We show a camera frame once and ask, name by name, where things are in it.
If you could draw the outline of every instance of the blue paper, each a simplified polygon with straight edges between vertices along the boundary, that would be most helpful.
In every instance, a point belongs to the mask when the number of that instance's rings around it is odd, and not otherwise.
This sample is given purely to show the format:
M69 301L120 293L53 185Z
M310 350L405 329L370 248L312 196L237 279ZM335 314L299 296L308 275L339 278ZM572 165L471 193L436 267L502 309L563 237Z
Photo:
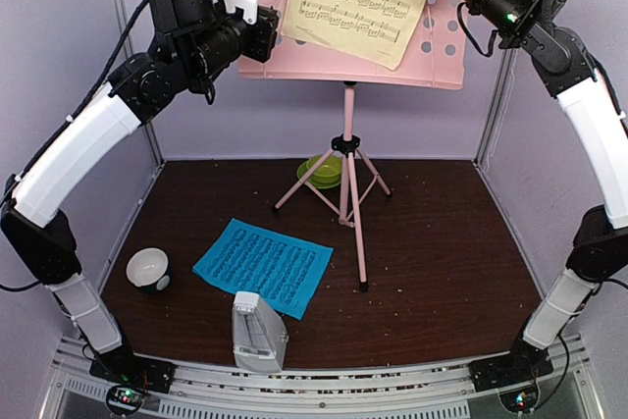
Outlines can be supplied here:
M258 293L273 309L300 321L333 252L231 220L193 271L226 292Z

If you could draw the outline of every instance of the yellow sheet music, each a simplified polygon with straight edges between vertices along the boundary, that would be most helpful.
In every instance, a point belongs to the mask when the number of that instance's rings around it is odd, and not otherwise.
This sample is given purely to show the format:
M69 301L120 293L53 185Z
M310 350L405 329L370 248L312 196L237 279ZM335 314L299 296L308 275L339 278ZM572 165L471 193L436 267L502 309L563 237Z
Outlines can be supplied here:
M288 0L283 35L394 71L426 0Z

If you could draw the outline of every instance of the wooden floor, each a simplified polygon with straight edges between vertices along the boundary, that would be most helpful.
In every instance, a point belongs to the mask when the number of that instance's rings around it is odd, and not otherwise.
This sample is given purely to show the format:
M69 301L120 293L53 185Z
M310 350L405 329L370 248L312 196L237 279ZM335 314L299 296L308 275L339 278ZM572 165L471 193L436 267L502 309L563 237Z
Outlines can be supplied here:
M298 164L166 166L104 290L136 351L233 364L233 297L191 270L231 218L335 249L303 320L285 318L287 368L414 364L509 348L539 298L471 163L376 162L394 198L374 189L362 207L366 294L358 290L353 231L309 190L271 214ZM174 266L171 287L157 295L125 278L127 261L148 246L165 250Z

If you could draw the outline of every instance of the white bowl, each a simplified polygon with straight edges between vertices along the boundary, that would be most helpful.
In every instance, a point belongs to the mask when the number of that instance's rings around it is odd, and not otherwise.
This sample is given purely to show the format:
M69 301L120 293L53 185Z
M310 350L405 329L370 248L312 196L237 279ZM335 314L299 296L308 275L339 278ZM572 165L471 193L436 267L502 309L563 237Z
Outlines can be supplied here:
M142 291L164 290L171 279L166 252L156 247L140 250L127 264L127 278Z

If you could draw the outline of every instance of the music stand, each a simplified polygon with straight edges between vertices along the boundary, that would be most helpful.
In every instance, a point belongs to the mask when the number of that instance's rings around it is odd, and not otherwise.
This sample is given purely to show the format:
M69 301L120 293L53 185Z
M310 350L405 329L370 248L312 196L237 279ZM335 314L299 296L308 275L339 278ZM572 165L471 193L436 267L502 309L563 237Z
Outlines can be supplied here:
M287 2L288 0L262 0L261 4L272 6L282 13ZM288 38L280 38L273 51L272 59L266 64L256 63L246 58L239 62L239 73L245 79L312 79L344 82L344 133L332 140L331 148L273 206L273 211L279 211L304 185L321 198L339 215L341 225L355 229L360 289L362 291L368 290L369 285L362 238L360 203L377 183L386 196L391 197L393 193L371 160L360 149L359 137L353 134L355 86L358 82L377 82L449 90L462 88L466 36L459 28L457 21L456 7L458 3L459 0L428 0L403 62L394 72L338 51ZM340 208L309 182L309 178L314 172L336 151L343 154ZM358 193L355 175L356 154L362 158L373 174L373 180L362 196ZM349 194L352 203L351 213L348 213Z

